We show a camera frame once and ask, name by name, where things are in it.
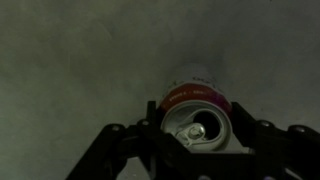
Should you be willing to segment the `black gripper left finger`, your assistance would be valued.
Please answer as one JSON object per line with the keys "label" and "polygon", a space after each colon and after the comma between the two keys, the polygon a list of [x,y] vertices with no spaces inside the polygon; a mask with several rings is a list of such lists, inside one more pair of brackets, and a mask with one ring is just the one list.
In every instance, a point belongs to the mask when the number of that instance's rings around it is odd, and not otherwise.
{"label": "black gripper left finger", "polygon": [[138,158],[151,180],[186,180],[179,150],[186,150],[156,124],[156,102],[147,104],[146,117],[135,125],[106,125],[66,180],[116,180],[131,158]]}

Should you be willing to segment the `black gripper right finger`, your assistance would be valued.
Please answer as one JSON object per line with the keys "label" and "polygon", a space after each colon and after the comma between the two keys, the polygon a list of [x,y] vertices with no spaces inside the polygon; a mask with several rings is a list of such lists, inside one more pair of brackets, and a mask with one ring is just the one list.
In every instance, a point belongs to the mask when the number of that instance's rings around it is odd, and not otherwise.
{"label": "black gripper right finger", "polygon": [[286,130],[256,120],[239,103],[232,103],[233,133],[254,151],[255,178],[320,180],[320,133],[305,125]]}

